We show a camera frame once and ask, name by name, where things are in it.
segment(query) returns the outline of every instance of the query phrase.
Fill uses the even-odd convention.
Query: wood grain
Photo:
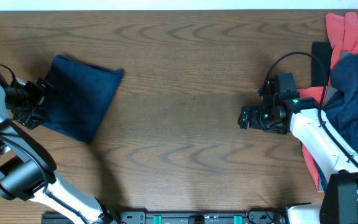
[[[241,130],[280,56],[326,40],[327,11],[0,12],[0,63],[22,80],[66,54],[126,75],[91,144],[29,131],[62,176],[110,207],[246,210],[321,203],[293,136]],[[275,71],[310,85],[310,61]],[[39,223],[48,207],[0,197],[0,223]]]

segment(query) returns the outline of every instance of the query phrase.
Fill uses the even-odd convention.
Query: white wall
[[[0,11],[358,9],[358,0],[0,0]]]

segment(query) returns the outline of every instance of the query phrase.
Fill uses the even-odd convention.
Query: fabric pile
[[[56,94],[45,100],[43,126],[91,142],[123,76],[123,69],[110,70],[57,55],[45,78]]]
[[[324,111],[328,120],[358,153],[358,18],[354,12],[344,17],[333,13],[326,15],[326,27],[331,49],[325,43],[314,43],[312,54],[330,64]],[[299,90],[301,97],[314,97],[319,101],[323,88],[316,87],[318,79],[322,85],[321,71],[312,63],[312,87]],[[327,181],[305,146],[302,146],[306,166],[319,192],[325,192]]]

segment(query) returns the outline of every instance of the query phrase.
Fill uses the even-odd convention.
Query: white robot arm
[[[32,88],[26,88],[27,85],[32,85]],[[50,154],[9,119],[8,110],[11,110],[15,120],[27,128],[32,129],[41,124],[42,118],[35,116],[33,112],[40,108],[50,89],[51,86],[43,80],[8,86],[0,78],[0,156],[8,150],[13,150],[17,155],[0,166],[0,196],[8,200],[19,198],[39,202],[64,215],[44,215],[42,223],[342,224],[347,223],[341,221],[344,217],[350,217],[349,223],[357,222],[358,167],[349,162],[349,157],[321,127],[314,100],[299,99],[292,74],[270,79],[270,86],[263,92],[263,105],[243,106],[239,124],[242,128],[247,128],[250,124],[251,128],[270,133],[291,132],[310,150],[329,184],[322,205],[291,205],[275,212],[263,209],[250,209],[246,213],[109,211],[97,199],[82,193],[64,180],[57,172],[57,165]],[[324,111],[321,114],[325,128],[358,163],[358,154],[331,126]],[[345,208],[345,214],[341,207],[343,204],[349,204]]]
[[[68,183],[56,170],[49,153],[10,121],[6,106],[6,92],[10,91],[12,88],[0,85],[0,156],[10,149],[17,156],[0,167],[0,195],[9,200],[18,197],[42,203],[74,223],[113,222],[98,200]]]

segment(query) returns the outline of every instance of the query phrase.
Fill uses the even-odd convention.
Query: cable
[[[249,220],[252,224],[254,224],[254,222],[251,221],[251,219],[248,217],[248,213],[249,213],[251,210],[255,209],[255,208],[259,208],[259,209],[261,209],[262,211],[264,211],[264,212],[266,213],[267,217],[272,221],[272,222],[270,222],[270,223],[274,223],[274,219],[266,212],[266,210],[265,210],[264,208],[262,208],[261,206],[252,206],[252,207],[250,207],[250,209],[248,209],[248,211],[246,212],[246,218],[248,218],[248,220]]]
[[[50,199],[54,200],[56,203],[58,203],[59,205],[61,205],[63,208],[71,211],[72,213],[74,213],[76,216],[78,216],[78,218],[80,218],[85,224],[89,224],[88,221],[91,220],[87,220],[82,214],[81,212],[76,211],[74,208],[71,208],[69,205],[67,205],[66,203],[62,202],[61,200],[59,200],[59,198],[56,198],[51,192],[47,192],[45,193],[46,196],[48,196]]]
[[[42,192],[45,193],[48,189],[47,175],[46,175],[45,169],[42,167],[41,163],[37,160],[37,158],[35,158],[32,154],[30,154],[25,148],[23,148],[18,143],[4,137],[3,134],[0,134],[0,139],[13,145],[14,147],[16,147],[18,149],[20,149],[25,155],[27,155],[35,163],[35,165],[37,165],[37,167],[39,168],[39,170],[41,172],[42,178],[44,180],[44,189]]]
[[[4,135],[6,136],[15,136],[15,137],[20,137],[17,135],[13,135],[13,134],[4,134],[4,133],[0,133],[0,139],[3,141],[6,141],[8,144],[13,145],[14,147],[20,149],[24,154],[26,154],[31,160],[33,160],[33,162],[37,165],[37,167],[39,168],[42,178],[44,180],[44,189],[42,191],[42,193],[44,193],[46,196],[50,197],[52,200],[54,200],[55,202],[57,202],[59,205],[61,205],[62,207],[64,207],[65,209],[73,212],[76,216],[78,216],[81,220],[84,221],[85,224],[88,224],[87,219],[84,218],[84,216],[80,213],[77,212],[76,210],[74,210],[73,208],[69,207],[68,205],[66,205],[64,202],[60,201],[58,198],[54,197],[52,195],[52,193],[47,192],[48,189],[48,181],[47,181],[47,175],[46,175],[46,171],[45,169],[42,167],[42,165],[40,164],[40,162],[32,155],[30,154],[24,147],[22,147],[21,145],[19,145],[18,143],[4,137]]]
[[[263,109],[262,112],[260,112],[259,123],[262,126],[264,131],[273,132],[274,127],[276,127],[277,124],[280,124],[280,122],[277,121],[276,123],[270,124],[269,127],[266,127],[266,125],[262,122],[262,115],[265,113],[265,111],[266,111],[266,109]]]
[[[316,58],[314,55],[311,55],[309,53],[306,52],[291,52],[288,53],[282,57],[280,57],[273,65],[272,67],[268,70],[266,78],[265,78],[265,82],[264,85],[262,87],[262,92],[265,90],[266,86],[267,86],[267,80],[269,79],[269,76],[272,72],[272,70],[274,69],[274,67],[283,59],[285,59],[288,56],[291,55],[305,55],[310,57],[312,60],[315,60],[318,65],[320,66],[320,69],[323,73],[323,93],[321,94],[321,98],[320,98],[320,104],[318,107],[318,120],[320,122],[321,127],[323,127],[324,131],[327,133],[327,135],[331,138],[331,140],[333,140],[333,142],[336,144],[336,146],[345,154],[345,156],[348,158],[349,161],[351,161],[353,163],[354,166],[356,166],[358,168],[358,162],[353,158],[353,156],[351,156],[344,148],[343,146],[336,140],[336,138],[329,132],[328,128],[325,125],[325,122],[323,121],[322,117],[321,117],[321,111],[323,110],[323,103],[324,103],[324,97],[326,94],[326,87],[327,87],[327,79],[328,79],[328,75],[327,75],[327,71],[324,68],[324,65],[321,63],[321,61]]]
[[[8,66],[6,66],[6,65],[3,65],[3,64],[0,63],[0,66],[2,66],[2,67],[4,67],[4,68],[8,69],[8,70],[11,72],[12,82],[11,82],[11,84],[10,84],[9,86],[10,86],[10,87],[14,86],[14,85],[16,84],[16,76],[15,76],[15,73],[12,71],[12,69],[10,69],[10,68],[9,68]]]

